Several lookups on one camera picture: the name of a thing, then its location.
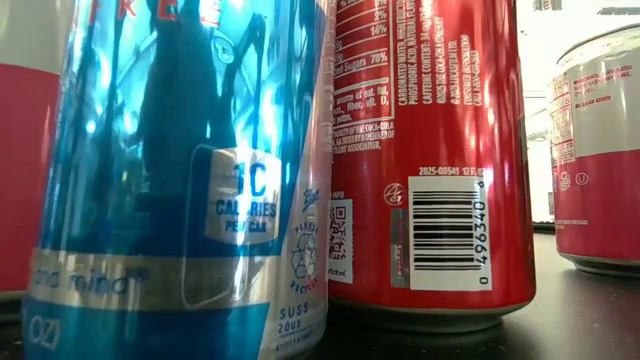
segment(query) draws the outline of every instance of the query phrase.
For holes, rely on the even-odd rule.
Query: nutrition facts label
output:
[[[549,104],[549,113],[553,126],[551,138],[551,157],[553,166],[576,160],[573,140],[573,123],[571,114],[571,84],[569,77],[558,76],[551,83],[553,100]]]
[[[334,154],[380,149],[394,136],[391,0],[338,0]]]

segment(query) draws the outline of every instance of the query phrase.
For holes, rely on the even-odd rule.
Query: soda can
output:
[[[636,24],[572,47],[551,82],[558,251],[584,271],[640,274],[639,68]]]
[[[338,2],[337,308],[461,332],[533,299],[515,18],[508,0]]]
[[[327,310],[335,5],[75,4],[26,359],[308,351]]]
[[[0,321],[19,320],[38,240],[71,5],[0,3]]]

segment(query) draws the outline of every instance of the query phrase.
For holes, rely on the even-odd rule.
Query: recycling symbol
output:
[[[298,279],[315,276],[317,254],[315,234],[304,233],[300,235],[297,249],[293,251],[291,257],[291,266],[293,266],[293,272]]]

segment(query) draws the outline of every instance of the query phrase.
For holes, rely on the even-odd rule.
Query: qr code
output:
[[[329,279],[353,283],[352,200],[333,200],[329,210]]]

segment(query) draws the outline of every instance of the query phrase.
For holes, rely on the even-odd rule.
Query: barcode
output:
[[[487,187],[481,177],[409,178],[411,289],[491,290]]]

